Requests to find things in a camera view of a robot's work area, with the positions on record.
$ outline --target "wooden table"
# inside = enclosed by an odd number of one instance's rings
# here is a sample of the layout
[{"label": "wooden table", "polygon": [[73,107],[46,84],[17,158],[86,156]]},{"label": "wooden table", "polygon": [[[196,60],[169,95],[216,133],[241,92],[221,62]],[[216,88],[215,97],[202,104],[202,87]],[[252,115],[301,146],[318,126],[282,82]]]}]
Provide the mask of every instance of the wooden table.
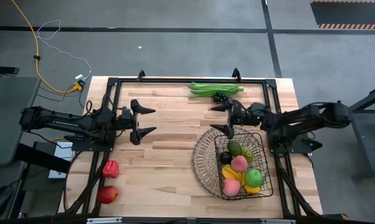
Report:
[{"label": "wooden table", "polygon": [[[108,77],[92,77],[88,100],[99,108],[106,90]],[[282,111],[298,108],[292,79],[279,78],[278,95]],[[264,103],[260,85],[242,85],[244,92],[234,96],[243,105]],[[118,161],[120,175],[108,179],[105,185],[114,185],[118,198],[102,205],[100,216],[119,217],[216,217],[216,218],[281,218],[282,209],[275,172],[275,163],[268,152],[266,135],[262,135],[273,184],[273,195],[266,198],[226,201],[207,193],[198,183],[191,169],[191,156],[196,141],[210,124],[225,124],[227,113],[211,111],[211,99],[188,99],[185,83],[124,83],[119,106],[130,106],[138,99],[145,107],[157,112],[139,116],[140,127],[156,126],[139,146],[129,142],[129,132],[116,140],[111,160]],[[310,205],[321,213],[315,176],[310,161],[303,155],[292,154],[292,166],[297,188]],[[77,199],[88,179],[92,160],[91,152],[83,152],[74,162],[67,180],[67,204]],[[292,211],[291,193],[287,189],[289,208]],[[92,190],[91,202],[97,189]]]}]

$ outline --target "black metal frame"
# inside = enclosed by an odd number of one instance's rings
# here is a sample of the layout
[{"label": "black metal frame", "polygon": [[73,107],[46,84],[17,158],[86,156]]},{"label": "black metal frame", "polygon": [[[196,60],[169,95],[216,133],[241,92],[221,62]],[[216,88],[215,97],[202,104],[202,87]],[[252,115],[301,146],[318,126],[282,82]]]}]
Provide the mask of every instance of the black metal frame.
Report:
[{"label": "black metal frame", "polygon": [[[116,107],[118,107],[118,100],[120,98],[120,92],[121,92],[121,86],[122,83],[241,83],[241,84],[258,84],[262,86],[263,90],[263,97],[265,99],[265,106],[267,108],[271,108],[271,102],[270,102],[270,96],[269,96],[269,89],[272,91],[273,95],[273,101],[275,103],[275,110],[276,113],[281,113],[281,108],[280,108],[280,102],[278,99],[278,92],[277,92],[277,85],[276,85],[276,80],[275,79],[253,79],[253,78],[242,78],[240,76],[240,72],[238,69],[235,68],[232,77],[233,78],[145,78],[145,73],[144,71],[141,71],[138,75],[137,78],[109,78],[107,81],[107,89],[106,89],[106,94],[110,96],[110,93],[112,91],[112,88],[115,87],[115,96],[113,99],[113,111],[116,111]],[[108,106],[108,100],[104,102],[104,106]],[[280,158],[277,154],[277,151],[275,150],[277,146],[274,145],[269,145],[269,149],[274,152],[274,159],[275,163],[279,164],[280,163]],[[104,152],[103,153],[103,160],[108,160],[110,156],[109,152]],[[89,172],[89,180],[92,180],[95,171],[97,169],[97,162],[99,158],[99,152],[94,152],[93,157],[92,157],[92,163],[90,167],[90,172]],[[292,163],[290,160],[290,156],[288,153],[286,153],[285,156],[285,163],[287,165],[287,174],[291,178],[292,183],[294,184],[294,178],[293,178],[293,170],[292,170]],[[283,179],[281,176],[280,171],[277,169],[277,180],[278,180],[278,186],[279,186],[279,192],[280,192],[280,200],[282,204],[282,210],[283,210],[283,216],[291,215],[288,205],[287,205],[287,198],[286,198],[286,192],[284,188],[284,183]],[[105,179],[103,177],[100,178],[99,180],[99,185],[98,185],[98,191],[104,186],[104,181]],[[83,204],[83,209],[82,213],[88,213],[89,211],[89,202],[90,202],[90,194],[86,198],[84,204]],[[298,205],[297,199],[293,195],[293,204],[294,204],[294,214],[295,215],[300,215],[300,206]],[[95,207],[92,211],[95,215],[99,215],[100,211],[100,202],[96,199],[95,201]]]},{"label": "black metal frame", "polygon": [[367,97],[349,107],[352,112],[352,128],[356,140],[364,155],[366,155],[367,162],[371,168],[369,172],[352,175],[351,178],[354,182],[375,177],[375,138],[359,125],[361,117],[375,114],[375,110],[366,110],[367,107],[373,104],[375,104],[375,90],[371,91]]}]

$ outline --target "gray floor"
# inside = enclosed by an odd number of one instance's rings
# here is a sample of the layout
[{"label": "gray floor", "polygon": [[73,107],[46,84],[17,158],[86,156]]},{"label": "gray floor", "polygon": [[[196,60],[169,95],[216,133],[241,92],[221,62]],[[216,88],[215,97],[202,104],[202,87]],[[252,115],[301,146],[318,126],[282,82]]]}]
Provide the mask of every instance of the gray floor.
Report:
[{"label": "gray floor", "polygon": [[[265,28],[260,0],[19,2],[34,26],[60,19],[63,26]],[[309,0],[268,0],[268,6],[274,29],[316,29]],[[10,1],[0,1],[0,26],[10,25],[25,23]],[[275,76],[266,34],[60,32],[49,42],[86,58],[93,75],[137,75],[143,69],[147,75],[228,77],[238,67],[245,77]],[[352,105],[375,89],[375,35],[278,34],[275,43],[282,76],[293,78],[300,106],[336,100]],[[34,52],[30,32],[0,31],[0,65],[19,67],[20,76],[34,77]],[[43,44],[40,52],[42,74],[59,89],[88,72],[83,62]],[[35,105],[80,114],[77,100],[66,98],[59,103],[37,97]],[[62,135],[53,130],[41,133],[49,139]],[[324,144],[313,157],[324,213],[346,213],[354,220],[375,222],[375,179],[351,181],[352,174],[368,169],[351,126],[323,129],[316,136]],[[35,140],[24,135],[22,142]],[[55,206],[42,201],[57,198],[54,195],[36,192],[38,199],[29,200],[24,210],[32,215],[53,214]]]}]

